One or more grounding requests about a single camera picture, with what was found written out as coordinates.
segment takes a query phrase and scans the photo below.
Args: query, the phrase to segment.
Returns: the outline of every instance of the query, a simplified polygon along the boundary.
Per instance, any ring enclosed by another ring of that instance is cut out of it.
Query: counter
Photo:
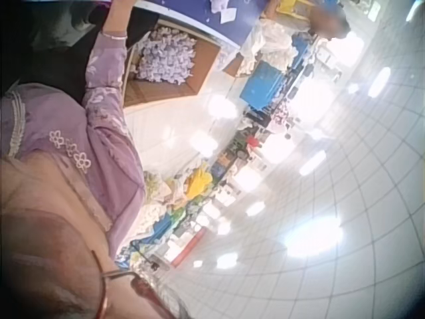
[[[186,23],[234,47],[240,47],[269,0],[230,0],[229,8],[237,8],[236,19],[220,24],[220,13],[211,13],[210,0],[146,0],[136,7],[154,11]]]

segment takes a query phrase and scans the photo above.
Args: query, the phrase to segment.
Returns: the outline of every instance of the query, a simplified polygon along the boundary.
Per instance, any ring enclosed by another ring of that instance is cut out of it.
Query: lavender kurta
[[[86,69],[82,106],[63,91],[36,83],[18,86],[1,105],[1,155],[19,159],[42,150],[70,158],[110,218],[111,256],[145,195],[139,156],[122,110],[125,44],[124,38],[99,34]],[[21,133],[19,118],[25,127]]]

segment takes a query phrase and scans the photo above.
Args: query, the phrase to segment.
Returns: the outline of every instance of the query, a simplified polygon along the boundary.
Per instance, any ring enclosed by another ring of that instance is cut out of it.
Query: blue basket
[[[276,92],[282,87],[284,78],[277,68],[260,61],[240,93],[240,98],[255,110],[260,111],[272,102]]]

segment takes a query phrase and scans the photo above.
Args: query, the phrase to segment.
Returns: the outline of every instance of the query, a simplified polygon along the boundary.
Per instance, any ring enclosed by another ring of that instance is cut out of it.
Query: eyeglasses
[[[156,292],[153,290],[152,286],[148,281],[140,277],[134,271],[124,271],[124,270],[114,270],[110,272],[103,272],[102,265],[99,262],[98,257],[95,252],[92,251],[94,260],[99,268],[100,273],[102,274],[102,293],[101,300],[98,311],[96,312],[96,319],[103,319],[106,313],[106,308],[108,307],[108,296],[106,292],[108,291],[108,283],[114,279],[121,278],[124,276],[133,276],[131,280],[131,287],[134,292],[144,299],[147,299],[151,302],[153,308],[157,311],[163,319],[176,319],[176,317],[167,309],[167,307],[159,299]]]

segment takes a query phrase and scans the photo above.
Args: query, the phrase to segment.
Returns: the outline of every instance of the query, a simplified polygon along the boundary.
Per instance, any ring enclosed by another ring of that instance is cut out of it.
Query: yellow item
[[[281,0],[276,11],[285,15],[290,15],[291,17],[294,17],[296,19],[308,21],[308,18],[294,13],[294,7],[297,3],[303,3],[304,5],[309,5],[310,7],[315,6],[314,3],[311,3],[308,0]]]
[[[212,175],[206,171],[205,165],[197,168],[193,175],[189,178],[186,197],[191,200],[203,193],[208,184],[213,181]]]

